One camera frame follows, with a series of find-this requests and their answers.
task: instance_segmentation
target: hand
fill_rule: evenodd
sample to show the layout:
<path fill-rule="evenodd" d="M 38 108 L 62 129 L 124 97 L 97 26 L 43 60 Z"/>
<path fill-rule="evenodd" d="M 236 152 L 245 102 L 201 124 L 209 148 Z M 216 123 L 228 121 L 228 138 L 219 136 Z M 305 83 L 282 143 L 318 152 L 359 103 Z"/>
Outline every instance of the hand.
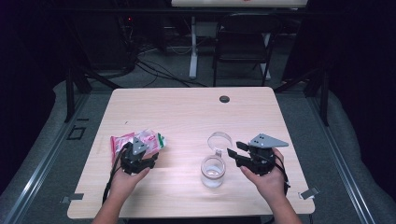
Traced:
<path fill-rule="evenodd" d="M 129 195 L 134 191 L 137 183 L 149 173 L 149 168 L 142 170 L 139 174 L 128 175 L 122 170 L 118 170 L 111 182 L 111 189 L 108 199 L 117 199 L 125 202 Z"/>
<path fill-rule="evenodd" d="M 273 151 L 274 154 L 277 155 L 283 162 L 283 155 L 279 152 L 279 150 L 273 148 Z M 278 159 L 276 159 L 276 163 L 282 167 L 282 163 Z M 247 179 L 256 185 L 260 195 L 268 203 L 275 202 L 276 200 L 285 197 L 285 179 L 282 172 L 278 168 L 274 167 L 271 173 L 263 176 L 255 175 L 245 166 L 241 166 L 241 171 L 247 177 Z"/>
<path fill-rule="evenodd" d="M 273 148 L 275 155 L 277 155 L 283 162 L 283 155 Z M 282 162 L 276 159 L 276 164 L 282 167 Z M 285 178 L 282 172 L 277 168 L 271 171 L 271 173 L 263 176 L 255 175 L 247 167 L 241 166 L 242 173 L 256 185 L 260 195 L 268 202 L 270 206 L 275 222 L 277 224 L 301 224 L 301 220 L 298 218 L 289 200 L 286 198 L 284 192 Z"/>

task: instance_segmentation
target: wooden table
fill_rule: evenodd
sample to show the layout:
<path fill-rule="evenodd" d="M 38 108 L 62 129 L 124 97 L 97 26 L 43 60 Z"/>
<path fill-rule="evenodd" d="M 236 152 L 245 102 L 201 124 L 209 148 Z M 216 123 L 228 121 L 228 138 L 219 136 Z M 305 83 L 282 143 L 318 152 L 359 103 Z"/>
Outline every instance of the wooden table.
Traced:
<path fill-rule="evenodd" d="M 222 95 L 230 97 L 222 103 Z M 83 199 L 72 201 L 71 218 L 93 218 L 101 207 L 111 169 L 110 136 L 151 129 L 167 141 L 154 169 L 137 185 L 120 217 L 232 217 L 272 214 L 268 204 L 227 154 L 223 184 L 202 184 L 201 161 L 214 154 L 207 138 L 225 132 L 247 143 L 258 133 L 288 142 L 279 150 L 291 188 L 288 198 L 298 214 L 315 210 L 312 199 L 299 198 L 308 189 L 288 130 L 270 88 L 173 88 L 115 90 L 76 188 Z"/>

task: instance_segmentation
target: black cable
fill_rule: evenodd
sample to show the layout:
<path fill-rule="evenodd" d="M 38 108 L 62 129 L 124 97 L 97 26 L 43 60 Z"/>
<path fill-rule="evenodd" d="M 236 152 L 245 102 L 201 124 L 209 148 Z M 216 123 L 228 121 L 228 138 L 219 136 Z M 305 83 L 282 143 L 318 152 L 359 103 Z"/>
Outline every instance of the black cable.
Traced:
<path fill-rule="evenodd" d="M 268 161 L 270 163 L 272 163 L 274 166 L 276 166 L 277 169 L 279 169 L 282 174 L 283 174 L 283 178 L 285 179 L 285 195 L 288 193 L 288 189 L 290 188 L 290 184 L 289 184 L 289 178 L 288 175 L 286 174 L 286 169 L 285 169 L 285 165 L 283 164 L 283 161 L 274 154 L 274 156 L 280 161 L 280 163 L 282 164 L 282 167 L 280 167 L 276 162 L 272 162 L 270 160 L 268 160 L 267 158 L 265 158 L 264 156 L 261 156 L 259 154 L 253 153 L 253 152 L 249 152 L 249 154 L 259 157 L 260 159 L 263 159 L 265 161 Z"/>
<path fill-rule="evenodd" d="M 157 80 L 159 74 L 158 74 L 157 70 L 155 72 L 156 72 L 156 74 L 155 75 L 153 74 L 155 76 L 155 78 L 152 81 L 150 81 L 150 83 L 144 85 L 143 88 L 146 88 L 147 86 L 151 85 L 152 83 L 154 83 Z"/>
<path fill-rule="evenodd" d="M 151 70 L 154 70 L 154 71 L 156 71 L 156 72 L 158 72 L 158 73 L 163 74 L 163 75 L 166 76 L 166 77 L 162 77 L 162 78 L 167 78 L 167 79 L 171 79 L 171 80 L 178 81 L 178 82 L 180 82 L 181 84 L 185 85 L 186 87 L 189 87 L 188 84 L 193 84 L 193 85 L 198 85 L 198 86 L 202 86 L 202 87 L 207 87 L 206 85 L 204 85 L 204 84 L 202 84 L 202 83 L 199 83 L 199 82 L 189 81 L 189 80 L 185 80 L 185 79 L 176 77 L 174 74 L 172 74 L 170 71 L 166 70 L 166 68 L 164 68 L 163 66 L 161 66 L 161 65 L 158 64 L 158 63 L 154 63 L 154 62 L 151 62 L 151 61 L 147 61 L 148 63 L 154 63 L 154 64 L 156 64 L 157 66 L 160 66 L 161 69 L 165 70 L 167 73 L 162 72 L 162 71 L 158 71 L 156 68 L 150 66 L 150 65 L 147 64 L 146 62 L 143 62 L 143 61 L 140 61 L 140 60 L 139 60 L 138 62 L 139 62 L 139 63 L 142 63 L 142 64 L 145 65 L 147 68 L 149 68 L 149 69 L 151 69 Z"/>
<path fill-rule="evenodd" d="M 120 169 L 120 167 L 117 169 L 116 169 L 116 167 L 117 167 L 117 164 L 119 163 L 120 156 L 121 156 L 121 153 L 123 150 L 124 150 L 124 148 L 119 152 L 119 154 L 117 155 L 117 158 L 114 160 L 114 164 L 113 164 L 113 167 L 111 168 L 111 172 L 110 172 L 110 178 L 108 179 L 105 191 L 103 192 L 102 204 L 105 203 L 105 201 L 107 199 L 108 191 L 111 188 L 111 182 L 113 181 L 114 174 Z"/>
<path fill-rule="evenodd" d="M 122 69 L 121 71 L 119 71 L 118 73 L 114 73 L 114 74 L 109 74 L 109 75 L 101 75 L 101 77 L 105 77 L 106 79 L 111 79 L 111 78 L 115 78 L 115 77 L 123 77 L 128 75 L 129 73 L 131 73 L 134 69 L 132 67 L 126 67 L 124 69 Z"/>
<path fill-rule="evenodd" d="M 138 66 L 140 69 L 142 69 L 143 71 L 145 71 L 145 72 L 147 72 L 147 73 L 149 73 L 149 74 L 151 74 L 151 75 L 153 75 L 153 76 L 156 76 L 156 77 L 161 77 L 161 78 L 165 78 L 165 79 L 172 79 L 173 80 L 173 78 L 170 78 L 170 77 L 162 77 L 162 76 L 160 76 L 159 74 L 153 74 L 153 73 L 151 73 L 149 70 L 147 70 L 146 68 L 144 68 L 144 67 L 142 67 L 140 64 L 136 64 L 136 66 Z"/>

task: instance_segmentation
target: black backdrop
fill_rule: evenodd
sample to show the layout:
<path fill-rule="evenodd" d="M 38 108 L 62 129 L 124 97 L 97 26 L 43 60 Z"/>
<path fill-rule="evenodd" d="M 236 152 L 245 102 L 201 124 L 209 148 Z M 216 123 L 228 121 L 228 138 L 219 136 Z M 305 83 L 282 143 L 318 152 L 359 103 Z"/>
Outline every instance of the black backdrop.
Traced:
<path fill-rule="evenodd" d="M 88 59 L 64 23 L 49 17 L 46 1 L 0 2 L 0 192 L 20 168 L 55 102 L 53 87 L 71 59 Z"/>
<path fill-rule="evenodd" d="M 355 129 L 361 159 L 396 201 L 396 4 L 309 3 L 308 11 L 342 11 L 345 16 L 304 20 L 283 78 L 301 76 L 330 58 L 330 89 Z"/>

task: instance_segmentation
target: plastic wrapper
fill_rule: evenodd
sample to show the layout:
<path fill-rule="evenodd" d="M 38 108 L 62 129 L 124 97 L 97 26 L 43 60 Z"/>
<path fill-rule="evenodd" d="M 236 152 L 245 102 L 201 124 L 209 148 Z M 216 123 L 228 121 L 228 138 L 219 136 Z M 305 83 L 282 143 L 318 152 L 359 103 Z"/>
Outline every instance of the plastic wrapper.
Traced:
<path fill-rule="evenodd" d="M 113 161 L 115 160 L 117 153 L 122 150 L 122 147 L 126 143 L 134 141 L 134 137 L 148 145 L 145 155 L 157 153 L 166 145 L 165 138 L 160 133 L 155 133 L 149 129 L 141 133 L 127 133 L 121 137 L 111 136 L 110 142 Z"/>

